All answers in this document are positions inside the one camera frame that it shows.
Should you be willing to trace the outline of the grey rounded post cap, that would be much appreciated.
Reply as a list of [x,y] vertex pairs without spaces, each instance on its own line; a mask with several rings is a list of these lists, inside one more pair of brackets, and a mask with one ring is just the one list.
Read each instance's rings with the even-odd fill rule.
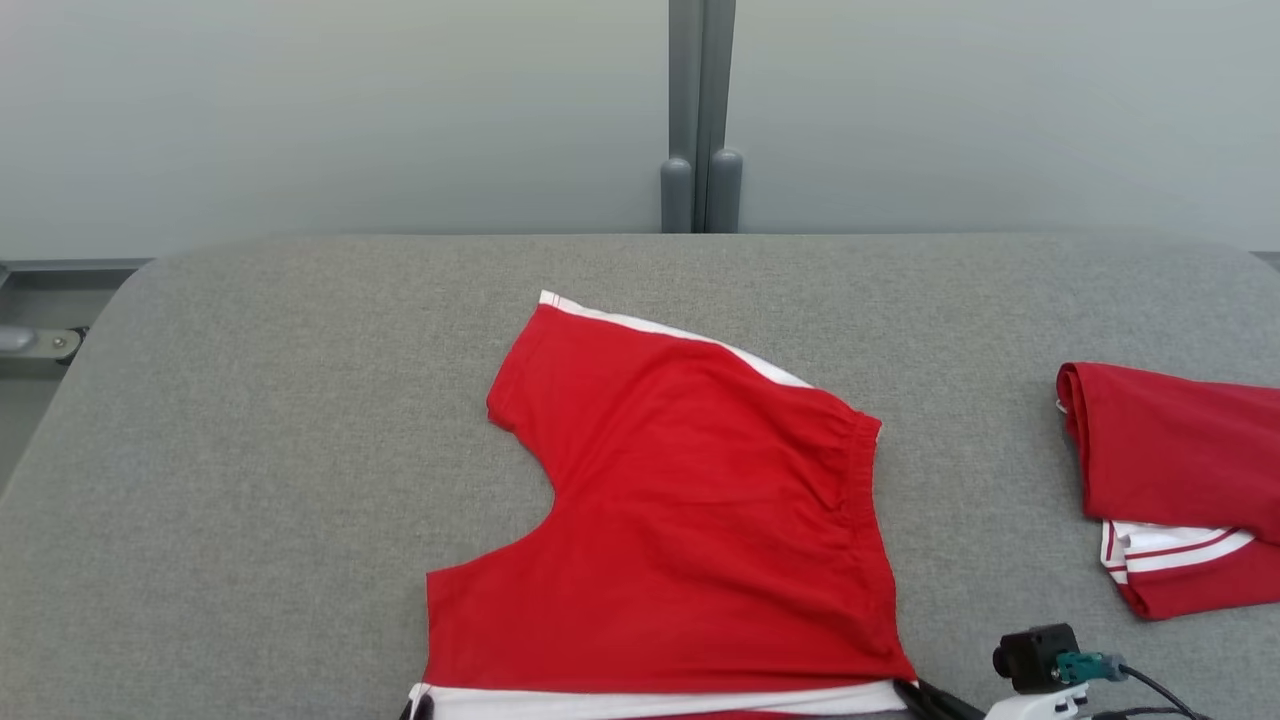
[[660,232],[663,234],[691,233],[694,201],[694,167],[684,158],[667,158],[660,165]]
[[744,158],[732,149],[721,149],[710,156],[704,215],[707,233],[739,232],[742,169]]

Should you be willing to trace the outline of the grey metal cart frame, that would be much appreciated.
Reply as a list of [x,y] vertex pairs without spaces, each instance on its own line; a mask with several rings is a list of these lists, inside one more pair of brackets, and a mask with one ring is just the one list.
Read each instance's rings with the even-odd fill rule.
[[69,366],[88,332],[87,325],[67,329],[0,325],[0,359],[49,360]]

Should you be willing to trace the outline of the red shorts with white trim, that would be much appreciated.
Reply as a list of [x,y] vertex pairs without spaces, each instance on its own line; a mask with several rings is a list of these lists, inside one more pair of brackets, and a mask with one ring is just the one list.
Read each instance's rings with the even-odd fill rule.
[[731,345],[545,291],[486,397],[553,500],[425,579],[434,720],[800,720],[915,682],[881,421]]

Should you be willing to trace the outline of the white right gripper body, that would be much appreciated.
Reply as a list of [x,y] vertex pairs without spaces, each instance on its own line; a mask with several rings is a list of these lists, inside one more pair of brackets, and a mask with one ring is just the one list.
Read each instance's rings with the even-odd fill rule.
[[1015,694],[992,705],[983,720],[1080,720],[1089,684],[1041,694]]

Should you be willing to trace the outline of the red shirt with white sleeves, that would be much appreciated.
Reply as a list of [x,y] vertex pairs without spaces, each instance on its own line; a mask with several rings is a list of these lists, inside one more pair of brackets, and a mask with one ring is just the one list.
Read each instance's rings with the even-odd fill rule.
[[1068,363],[1056,396],[1138,618],[1280,603],[1280,388]]

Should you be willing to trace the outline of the grey metal partition post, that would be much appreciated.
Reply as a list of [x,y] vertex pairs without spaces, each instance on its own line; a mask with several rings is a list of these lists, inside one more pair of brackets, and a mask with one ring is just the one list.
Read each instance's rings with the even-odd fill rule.
[[691,233],[705,233],[710,156],[732,149],[726,133],[736,10],[736,0],[668,0],[668,158],[695,169]]

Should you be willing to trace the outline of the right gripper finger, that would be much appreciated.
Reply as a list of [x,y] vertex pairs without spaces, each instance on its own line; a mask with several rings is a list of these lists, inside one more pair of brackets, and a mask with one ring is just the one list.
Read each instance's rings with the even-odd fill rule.
[[951,720],[951,714],[937,700],[928,684],[924,688],[913,682],[893,679],[893,692],[916,720]]
[[986,720],[984,711],[937,685],[919,680],[916,688],[920,693],[922,720]]

